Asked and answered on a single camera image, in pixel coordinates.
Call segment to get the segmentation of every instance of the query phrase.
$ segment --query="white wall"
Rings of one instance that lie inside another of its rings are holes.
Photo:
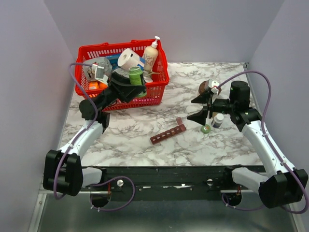
[[[159,35],[169,61],[248,62],[283,0],[45,0],[73,57]]]
[[[72,93],[72,56],[42,0],[0,1],[0,231],[27,231]]]
[[[309,1],[286,0],[250,61],[272,83],[266,122],[284,154],[309,173]],[[265,81],[250,76],[259,106],[267,99]],[[309,212],[303,215],[309,231]]]

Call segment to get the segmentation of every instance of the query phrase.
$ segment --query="marble surface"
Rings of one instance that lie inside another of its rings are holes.
[[[90,147],[82,165],[101,166],[196,166],[257,165],[261,161],[249,141],[237,130],[229,116],[219,129],[200,132],[200,125],[186,120],[202,107],[191,104],[201,82],[212,78],[223,82],[243,71],[239,63],[169,63],[170,82],[162,103],[111,112],[109,128]],[[221,98],[228,98],[230,83]],[[83,98],[74,93],[62,138],[67,143],[84,121],[78,109]],[[152,145],[150,137],[177,126],[181,117],[187,131]]]

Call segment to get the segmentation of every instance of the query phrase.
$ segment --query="pump bottle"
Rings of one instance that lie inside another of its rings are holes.
[[[158,40],[160,40],[160,37],[155,36],[154,38],[155,38],[155,41],[151,44],[151,46],[148,46],[145,48],[145,51],[142,57],[145,60],[144,70],[146,71],[150,71],[153,68],[155,60],[159,54],[156,47],[158,46]]]

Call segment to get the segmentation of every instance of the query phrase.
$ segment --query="plastic basket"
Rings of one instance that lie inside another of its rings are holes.
[[[82,46],[78,51],[78,58],[76,62],[85,62],[88,59],[110,56],[113,54],[119,54],[123,52],[126,48],[131,48],[139,56],[143,55],[144,49],[146,46],[151,45],[154,40],[132,40],[129,43],[103,43],[97,45],[88,45]],[[105,111],[109,110],[121,110],[127,108],[142,107],[148,105],[159,105],[161,103],[165,86],[169,83],[169,74],[168,74],[168,63],[165,56],[165,53],[162,49],[161,42],[158,41],[157,50],[159,55],[153,66],[153,71],[160,74],[152,75],[152,83],[146,83],[147,95],[142,98],[135,98],[130,103],[122,103],[117,100],[116,104],[109,106]],[[75,68],[75,76],[77,81],[81,86],[86,90],[86,93],[90,97],[95,97],[102,90],[101,89],[92,89],[89,90],[89,82],[86,79],[81,65],[77,65]],[[78,95],[83,96],[83,92],[76,86],[75,91]]]

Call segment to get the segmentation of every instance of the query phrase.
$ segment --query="screw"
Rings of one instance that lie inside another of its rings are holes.
[[[117,186],[122,187],[124,185],[124,181],[123,180],[117,180]]]
[[[212,179],[208,179],[207,180],[207,185],[208,186],[212,186],[213,185],[213,180]]]

